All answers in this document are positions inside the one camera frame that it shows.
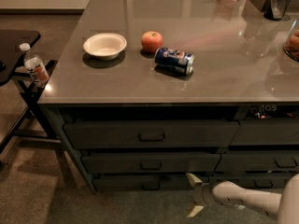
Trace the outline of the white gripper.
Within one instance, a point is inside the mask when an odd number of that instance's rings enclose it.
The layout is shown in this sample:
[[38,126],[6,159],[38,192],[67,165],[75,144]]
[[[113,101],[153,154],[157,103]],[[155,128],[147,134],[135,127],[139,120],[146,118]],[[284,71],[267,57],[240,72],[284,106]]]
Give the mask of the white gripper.
[[195,205],[189,210],[187,217],[195,217],[204,207],[214,203],[212,187],[208,183],[202,183],[202,180],[192,173],[186,174],[189,183],[193,188],[193,202]]

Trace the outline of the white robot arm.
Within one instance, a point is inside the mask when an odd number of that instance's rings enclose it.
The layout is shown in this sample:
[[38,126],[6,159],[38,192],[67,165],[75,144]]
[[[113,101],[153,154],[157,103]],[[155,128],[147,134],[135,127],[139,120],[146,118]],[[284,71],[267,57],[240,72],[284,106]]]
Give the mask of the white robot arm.
[[299,224],[299,175],[293,176],[281,194],[244,189],[231,181],[214,185],[187,173],[193,189],[193,202],[187,217],[195,217],[208,205],[247,207],[274,219],[277,224]]

